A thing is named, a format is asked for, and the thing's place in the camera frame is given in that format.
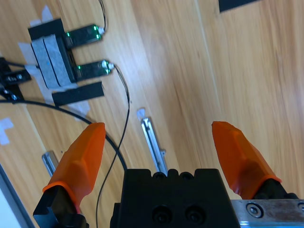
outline white tape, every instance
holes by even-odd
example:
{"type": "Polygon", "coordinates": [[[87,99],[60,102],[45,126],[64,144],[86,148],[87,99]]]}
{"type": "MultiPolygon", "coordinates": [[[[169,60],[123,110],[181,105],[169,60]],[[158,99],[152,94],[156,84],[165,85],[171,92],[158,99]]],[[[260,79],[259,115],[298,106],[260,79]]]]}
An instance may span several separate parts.
{"type": "Polygon", "coordinates": [[[49,90],[46,84],[44,83],[41,71],[34,65],[25,65],[25,69],[28,71],[30,75],[32,75],[35,78],[46,103],[52,104],[54,102],[52,97],[52,91],[49,90]]]}
{"type": "Polygon", "coordinates": [[[82,117],[86,117],[88,112],[91,110],[90,104],[88,101],[80,101],[77,103],[72,103],[67,105],[69,109],[82,117]]]}
{"type": "Polygon", "coordinates": [[[9,138],[5,134],[5,130],[14,127],[12,121],[9,118],[0,120],[0,144],[6,145],[10,143],[9,138]]]}
{"type": "Polygon", "coordinates": [[[48,6],[45,5],[45,7],[42,10],[42,22],[46,23],[51,20],[53,20],[53,15],[52,15],[51,11],[49,10],[48,6]]]}
{"type": "Polygon", "coordinates": [[[28,43],[21,43],[21,42],[18,42],[18,45],[27,64],[37,65],[37,61],[32,46],[28,43]]]}
{"type": "Polygon", "coordinates": [[[40,25],[42,22],[40,19],[37,19],[37,20],[32,20],[29,24],[31,27],[35,27],[37,25],[40,25]]]}
{"type": "Polygon", "coordinates": [[[144,108],[138,109],[136,115],[139,121],[141,121],[145,117],[145,109],[144,108]]]}

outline cable connector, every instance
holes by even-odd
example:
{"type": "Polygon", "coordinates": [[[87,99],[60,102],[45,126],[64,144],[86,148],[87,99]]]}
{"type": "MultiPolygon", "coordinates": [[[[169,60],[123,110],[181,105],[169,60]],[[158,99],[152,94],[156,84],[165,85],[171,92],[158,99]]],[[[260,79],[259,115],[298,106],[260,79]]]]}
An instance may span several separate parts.
{"type": "Polygon", "coordinates": [[[105,30],[103,27],[98,27],[98,32],[100,35],[103,35],[105,33],[105,30]]]}

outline black cable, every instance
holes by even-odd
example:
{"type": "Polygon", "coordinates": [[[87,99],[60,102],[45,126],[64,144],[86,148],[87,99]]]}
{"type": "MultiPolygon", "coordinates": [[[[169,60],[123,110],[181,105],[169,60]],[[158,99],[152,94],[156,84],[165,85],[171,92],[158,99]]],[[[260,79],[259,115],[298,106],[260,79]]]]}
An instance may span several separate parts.
{"type": "MultiPolygon", "coordinates": [[[[91,121],[89,121],[88,119],[83,118],[80,115],[77,115],[73,112],[70,112],[69,110],[66,110],[66,109],[63,109],[63,108],[60,108],[60,107],[56,107],[56,106],[53,106],[53,105],[50,105],[50,104],[48,105],[46,103],[41,103],[41,102],[36,102],[36,101],[27,101],[27,100],[23,100],[23,101],[21,101],[21,100],[18,100],[18,101],[0,100],[0,104],[1,103],[5,103],[5,104],[30,104],[30,105],[38,105],[38,106],[42,106],[42,107],[47,107],[47,108],[51,108],[51,109],[66,113],[66,114],[71,115],[73,117],[76,117],[76,118],[82,120],[83,122],[85,122],[87,124],[92,124],[91,121]]],[[[124,161],[123,155],[121,154],[121,152],[119,151],[118,147],[113,142],[113,140],[109,137],[108,133],[106,133],[105,139],[110,143],[110,145],[115,150],[115,152],[116,152],[116,154],[117,154],[117,156],[118,156],[118,158],[119,158],[119,160],[120,160],[120,162],[123,166],[123,170],[126,171],[127,170],[127,165],[124,161]]]]}
{"type": "Polygon", "coordinates": [[[98,0],[99,4],[101,6],[101,10],[103,11],[103,17],[104,17],[104,31],[107,29],[107,23],[106,23],[106,15],[105,15],[105,6],[103,0],[98,0]]]}
{"type": "Polygon", "coordinates": [[[10,62],[10,61],[4,60],[4,59],[1,59],[0,62],[6,63],[7,65],[15,66],[15,67],[25,68],[25,64],[21,64],[21,63],[14,63],[14,62],[10,62]]]}
{"type": "Polygon", "coordinates": [[[111,172],[111,170],[112,170],[112,167],[113,167],[113,165],[114,165],[114,162],[115,162],[116,157],[117,157],[117,153],[115,154],[115,156],[114,156],[114,158],[113,158],[113,161],[112,161],[112,163],[111,163],[111,165],[110,165],[110,168],[109,168],[108,172],[106,173],[106,176],[105,176],[105,178],[104,178],[104,182],[103,182],[103,184],[101,185],[101,188],[100,188],[99,193],[98,193],[97,204],[96,204],[96,211],[95,211],[96,228],[98,228],[98,218],[97,218],[97,216],[98,216],[98,203],[99,203],[99,199],[100,199],[100,196],[101,196],[101,192],[102,192],[102,190],[104,189],[105,181],[106,181],[106,179],[108,179],[108,176],[109,176],[109,174],[110,174],[110,172],[111,172]]]}
{"type": "MultiPolygon", "coordinates": [[[[127,112],[127,117],[126,117],[125,124],[124,124],[124,128],[123,128],[123,134],[122,134],[122,137],[121,137],[120,142],[119,142],[119,144],[118,144],[118,149],[119,149],[120,146],[121,146],[121,144],[122,144],[122,142],[123,142],[123,139],[124,139],[124,134],[125,134],[125,131],[126,131],[126,129],[127,129],[127,124],[128,124],[129,115],[130,115],[130,94],[129,94],[128,85],[127,85],[127,83],[126,83],[126,81],[125,81],[125,79],[124,79],[124,76],[123,76],[123,74],[121,73],[119,67],[116,66],[116,65],[114,65],[114,68],[116,69],[116,71],[117,71],[117,73],[118,73],[118,75],[119,75],[119,78],[120,78],[120,80],[121,80],[122,83],[123,83],[123,86],[124,86],[124,89],[125,89],[125,92],[126,92],[126,95],[127,95],[127,101],[128,101],[128,112],[127,112]]],[[[115,155],[114,158],[113,158],[113,161],[112,161],[112,163],[111,163],[111,166],[110,166],[110,168],[109,168],[109,170],[108,170],[108,173],[106,174],[106,176],[105,176],[105,178],[104,178],[104,182],[102,183],[101,188],[100,188],[99,193],[98,193],[97,203],[96,203],[96,211],[95,211],[96,228],[98,228],[98,217],[97,217],[97,216],[98,216],[98,204],[99,204],[101,192],[102,192],[102,190],[103,190],[103,188],[104,188],[105,182],[106,182],[106,180],[107,180],[107,178],[108,178],[108,176],[109,176],[109,174],[110,174],[110,171],[111,171],[111,169],[112,169],[112,167],[113,167],[113,164],[114,164],[115,159],[116,159],[116,155],[115,155]]]]}

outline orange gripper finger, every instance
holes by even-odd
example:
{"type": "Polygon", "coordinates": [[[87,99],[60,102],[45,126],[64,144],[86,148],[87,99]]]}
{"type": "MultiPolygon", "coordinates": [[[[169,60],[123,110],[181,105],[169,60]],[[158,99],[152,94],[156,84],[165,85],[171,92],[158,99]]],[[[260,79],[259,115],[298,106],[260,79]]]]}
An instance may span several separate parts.
{"type": "Polygon", "coordinates": [[[60,185],[80,212],[80,202],[95,185],[105,143],[104,123],[92,123],[80,134],[61,158],[46,190],[60,185]]]}
{"type": "Polygon", "coordinates": [[[268,179],[282,182],[238,128],[227,122],[213,122],[212,134],[228,185],[242,199],[252,199],[268,179]]]}

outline wood grain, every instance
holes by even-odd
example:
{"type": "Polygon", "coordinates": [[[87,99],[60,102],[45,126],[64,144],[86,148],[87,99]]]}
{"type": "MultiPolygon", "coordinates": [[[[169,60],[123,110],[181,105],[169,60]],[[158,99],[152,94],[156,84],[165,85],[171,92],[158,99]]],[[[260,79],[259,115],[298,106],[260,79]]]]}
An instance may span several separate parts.
{"type": "MultiPolygon", "coordinates": [[[[286,190],[304,197],[302,1],[262,0],[221,14],[217,0],[104,3],[109,30],[103,40],[73,53],[78,64],[109,59],[125,76],[131,112],[121,151],[129,168],[155,172],[136,117],[136,111],[145,107],[167,152],[169,168],[220,169],[211,124],[228,121],[261,151],[286,190]]],[[[54,18],[62,19],[66,30],[103,24],[97,0],[0,0],[0,4],[0,52],[16,62],[24,62],[18,42],[30,42],[27,28],[41,18],[45,5],[54,18]]],[[[104,122],[118,143],[127,109],[124,88],[116,72],[82,84],[100,80],[105,97],[89,101],[87,117],[104,122]]],[[[35,80],[21,90],[27,99],[42,100],[35,80]]],[[[23,117],[14,120],[16,135],[10,136],[10,145],[1,147],[5,153],[1,152],[0,162],[31,214],[49,180],[42,153],[53,150],[60,159],[86,124],[46,108],[1,106],[1,118],[15,118],[16,113],[23,117]],[[34,136],[24,134],[22,128],[29,128],[34,136]],[[24,158],[25,150],[29,156],[24,158]],[[20,165],[16,157],[25,162],[20,165]],[[18,187],[25,181],[33,184],[25,190],[18,187]],[[27,197],[28,191],[35,194],[27,197]]],[[[95,227],[99,188],[113,157],[106,144],[95,188],[81,204],[91,227],[95,227]]],[[[109,227],[122,183],[123,169],[116,161],[99,204],[100,227],[109,227]]]]}

